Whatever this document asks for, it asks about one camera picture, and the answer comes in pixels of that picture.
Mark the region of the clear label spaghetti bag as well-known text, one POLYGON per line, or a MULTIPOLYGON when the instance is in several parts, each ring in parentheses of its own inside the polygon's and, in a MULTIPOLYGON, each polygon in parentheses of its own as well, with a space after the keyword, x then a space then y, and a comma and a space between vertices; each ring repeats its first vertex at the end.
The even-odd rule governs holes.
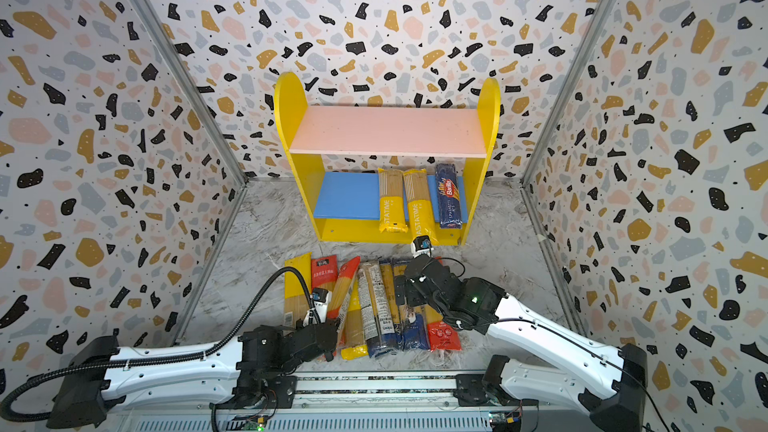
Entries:
POLYGON ((386 289, 378 262, 364 262, 358 271, 363 335, 370 358, 394 352, 398 346, 386 289))

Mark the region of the red yellow spaghetti bag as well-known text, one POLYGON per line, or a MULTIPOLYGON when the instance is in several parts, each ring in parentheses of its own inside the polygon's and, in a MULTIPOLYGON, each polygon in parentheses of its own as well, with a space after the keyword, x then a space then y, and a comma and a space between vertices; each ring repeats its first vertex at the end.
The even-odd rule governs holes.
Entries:
POLYGON ((338 343, 334 352, 329 352, 324 355, 327 362, 334 360, 334 355, 338 350, 341 350, 344 342, 344 327, 347 315, 347 309, 350 301, 351 285, 354 280, 355 273, 357 273, 360 264, 360 257, 354 257, 348 260, 340 269, 337 287, 340 289, 341 298, 337 300, 337 308, 334 310, 334 317, 327 315, 327 322, 337 319, 339 321, 338 327, 338 343))

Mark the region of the blue Barilla spaghetti box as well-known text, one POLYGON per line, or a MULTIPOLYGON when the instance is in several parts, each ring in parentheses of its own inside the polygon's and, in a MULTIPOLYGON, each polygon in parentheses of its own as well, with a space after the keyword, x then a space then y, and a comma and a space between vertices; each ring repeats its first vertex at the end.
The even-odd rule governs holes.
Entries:
POLYGON ((439 163, 435 168, 439 223, 442 229, 460 229, 462 211, 458 175, 451 163, 439 163))

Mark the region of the yellow Pastatime bag large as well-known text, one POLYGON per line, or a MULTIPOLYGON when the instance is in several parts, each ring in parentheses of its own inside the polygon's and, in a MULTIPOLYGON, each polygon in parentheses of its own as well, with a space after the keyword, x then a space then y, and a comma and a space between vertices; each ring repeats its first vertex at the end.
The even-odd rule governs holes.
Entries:
POLYGON ((405 233, 408 225, 405 218, 403 173, 396 169, 379 169, 379 231, 405 233))

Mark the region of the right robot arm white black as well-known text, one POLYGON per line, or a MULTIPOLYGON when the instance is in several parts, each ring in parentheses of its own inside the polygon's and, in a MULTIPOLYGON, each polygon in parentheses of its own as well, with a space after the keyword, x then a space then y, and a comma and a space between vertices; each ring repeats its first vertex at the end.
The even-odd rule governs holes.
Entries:
POLYGON ((549 403, 586 415, 601 431, 640 431, 647 403, 647 354, 588 339, 536 313, 480 277, 461 278, 439 259, 420 255, 394 279, 396 298, 428 305, 454 332, 474 331, 545 361, 527 366, 494 355, 483 375, 462 375, 455 396, 463 406, 491 400, 549 403))

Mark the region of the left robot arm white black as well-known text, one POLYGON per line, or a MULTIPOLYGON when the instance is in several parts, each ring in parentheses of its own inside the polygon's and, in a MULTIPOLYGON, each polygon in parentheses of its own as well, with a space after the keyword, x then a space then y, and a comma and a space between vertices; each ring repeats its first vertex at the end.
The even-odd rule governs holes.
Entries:
POLYGON ((293 400, 293 373, 331 355, 339 322, 297 330, 262 325, 208 353, 204 344, 161 349, 119 347, 99 338, 76 356, 46 420, 50 429, 98 426, 109 412, 161 404, 214 404, 220 409, 280 409, 293 400))

